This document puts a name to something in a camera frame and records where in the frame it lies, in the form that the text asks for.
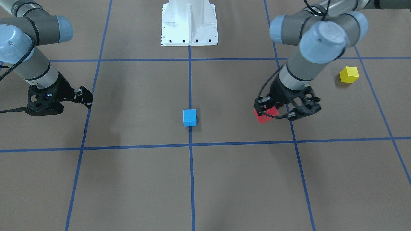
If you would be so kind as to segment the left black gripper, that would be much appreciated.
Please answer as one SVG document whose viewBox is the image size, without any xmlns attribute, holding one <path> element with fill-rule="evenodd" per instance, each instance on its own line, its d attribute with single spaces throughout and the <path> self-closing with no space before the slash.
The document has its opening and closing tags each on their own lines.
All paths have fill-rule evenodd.
<svg viewBox="0 0 411 231">
<path fill-rule="evenodd" d="M 292 90 L 287 88 L 279 78 L 279 75 L 275 77 L 270 85 L 268 97 L 258 97 L 254 101 L 254 110 L 258 115 L 266 114 L 264 111 L 275 107 L 278 110 L 279 104 L 292 104 L 295 108 L 304 104 L 305 95 L 310 92 L 310 85 L 306 84 L 301 90 Z"/>
</svg>

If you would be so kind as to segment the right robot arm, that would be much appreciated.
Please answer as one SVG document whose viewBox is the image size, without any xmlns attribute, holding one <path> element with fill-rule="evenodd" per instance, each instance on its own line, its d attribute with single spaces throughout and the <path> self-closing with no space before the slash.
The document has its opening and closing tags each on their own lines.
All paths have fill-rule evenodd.
<svg viewBox="0 0 411 231">
<path fill-rule="evenodd" d="M 84 86 L 72 88 L 38 48 L 70 41 L 73 27 L 69 19 L 49 14 L 33 0 L 2 0 L 1 8 L 11 14 L 1 18 L 1 62 L 6 69 L 1 79 L 15 72 L 29 84 L 27 106 L 9 111 L 55 115 L 63 112 L 64 101 L 90 109 L 93 94 Z"/>
</svg>

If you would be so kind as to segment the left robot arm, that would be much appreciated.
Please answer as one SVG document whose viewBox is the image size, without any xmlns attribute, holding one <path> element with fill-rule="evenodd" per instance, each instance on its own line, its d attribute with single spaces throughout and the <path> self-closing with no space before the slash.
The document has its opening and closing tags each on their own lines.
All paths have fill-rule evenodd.
<svg viewBox="0 0 411 231">
<path fill-rule="evenodd" d="M 265 97 L 259 92 L 254 103 L 257 118 L 294 121 L 321 110 L 310 82 L 367 33 L 368 20 L 360 12 L 367 4 L 367 0 L 329 0 L 273 19 L 272 41 L 297 50 L 269 77 L 270 92 Z"/>
</svg>

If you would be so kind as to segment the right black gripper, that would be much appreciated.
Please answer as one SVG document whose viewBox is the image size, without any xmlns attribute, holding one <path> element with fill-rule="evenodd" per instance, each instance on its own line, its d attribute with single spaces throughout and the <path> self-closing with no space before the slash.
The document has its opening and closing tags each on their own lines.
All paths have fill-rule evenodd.
<svg viewBox="0 0 411 231">
<path fill-rule="evenodd" d="M 37 85 L 31 85 L 31 104 L 48 104 L 56 101 L 80 103 L 90 110 L 93 103 L 93 94 L 84 86 L 73 89 L 60 72 L 56 82 L 47 88 L 38 88 Z"/>
</svg>

